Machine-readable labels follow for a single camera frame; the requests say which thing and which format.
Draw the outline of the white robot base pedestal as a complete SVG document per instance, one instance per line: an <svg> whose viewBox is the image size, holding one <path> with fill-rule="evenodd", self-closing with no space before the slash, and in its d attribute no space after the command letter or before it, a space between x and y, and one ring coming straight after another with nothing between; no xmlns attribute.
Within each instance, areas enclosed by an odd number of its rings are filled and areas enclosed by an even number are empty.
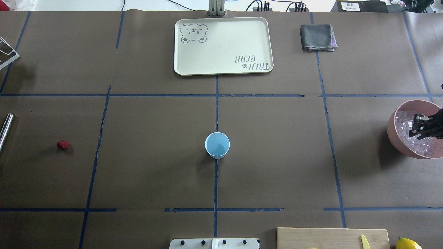
<svg viewBox="0 0 443 249"><path fill-rule="evenodd" d="M260 249L256 238L176 238L170 249Z"/></svg>

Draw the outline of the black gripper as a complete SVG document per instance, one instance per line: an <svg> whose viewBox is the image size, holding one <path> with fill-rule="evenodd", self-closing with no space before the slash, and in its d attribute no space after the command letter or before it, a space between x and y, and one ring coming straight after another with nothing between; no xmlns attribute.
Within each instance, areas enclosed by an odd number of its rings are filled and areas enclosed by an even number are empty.
<svg viewBox="0 0 443 249"><path fill-rule="evenodd" d="M418 135L418 139L443 138L443 109L441 108L436 114L426 117L422 114L414 115L414 126L418 129L411 129L408 133L409 137Z"/></svg>

